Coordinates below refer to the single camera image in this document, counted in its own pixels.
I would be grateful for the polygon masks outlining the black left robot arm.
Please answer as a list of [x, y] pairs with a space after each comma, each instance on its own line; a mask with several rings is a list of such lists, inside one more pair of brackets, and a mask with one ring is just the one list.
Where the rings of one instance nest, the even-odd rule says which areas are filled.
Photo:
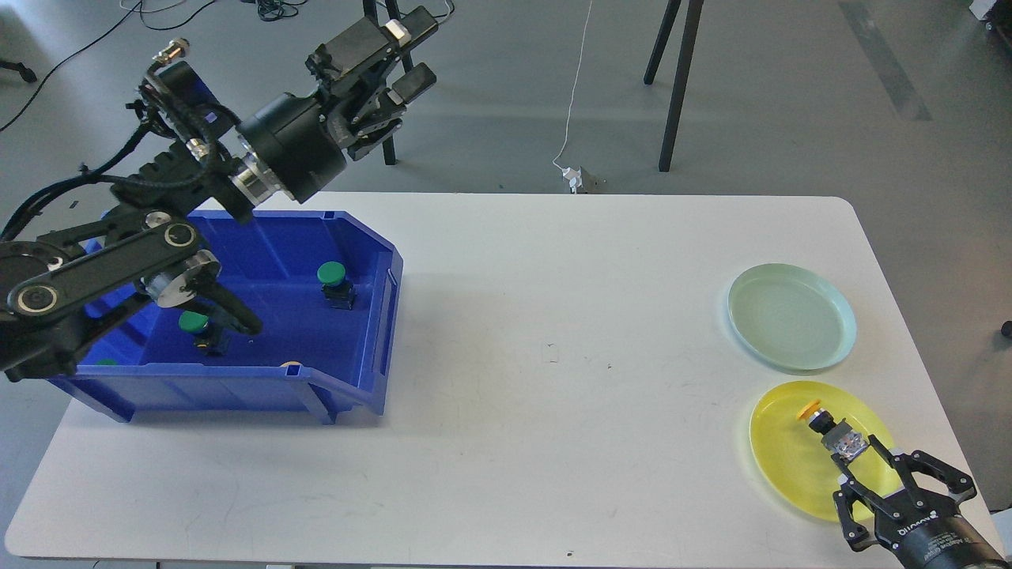
[[262, 322], [218, 282], [189, 215], [214, 199], [249, 222], [271, 195], [303, 204], [389, 145], [436, 81], [410, 54], [440, 28], [419, 6], [366, 14], [308, 55], [315, 89], [249, 119], [224, 107], [182, 37], [154, 55], [131, 102], [137, 129], [108, 162], [18, 206], [2, 230], [2, 371], [11, 382], [75, 375], [92, 346], [143, 307], [181, 307], [246, 335]]

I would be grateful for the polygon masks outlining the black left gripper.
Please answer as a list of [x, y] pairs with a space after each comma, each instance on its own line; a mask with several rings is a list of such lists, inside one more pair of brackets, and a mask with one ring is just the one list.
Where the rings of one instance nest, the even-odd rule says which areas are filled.
[[[246, 155], [246, 192], [259, 191], [253, 204], [285, 192], [304, 204], [402, 126], [408, 105], [437, 81], [410, 53], [437, 32], [440, 25], [424, 7], [376, 23], [368, 17], [353, 23], [307, 58], [317, 79], [306, 96], [278, 95], [266, 107], [236, 126]], [[384, 78], [398, 64], [405, 75], [387, 86]]]

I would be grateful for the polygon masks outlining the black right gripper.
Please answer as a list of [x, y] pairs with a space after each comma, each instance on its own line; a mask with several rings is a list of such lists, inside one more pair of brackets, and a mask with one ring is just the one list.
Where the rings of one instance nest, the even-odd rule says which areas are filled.
[[[901, 488], [882, 496], [860, 483], [842, 454], [824, 448], [842, 475], [834, 505], [846, 543], [854, 552], [878, 543], [890, 550], [904, 568], [1008, 568], [1006, 561], [979, 530], [959, 511], [959, 505], [976, 497], [972, 476], [926, 451], [913, 454], [886, 449], [875, 435], [870, 448], [900, 479]], [[946, 486], [946, 494], [919, 485], [922, 474]], [[861, 502], [878, 523], [875, 537], [853, 518], [853, 505]]]

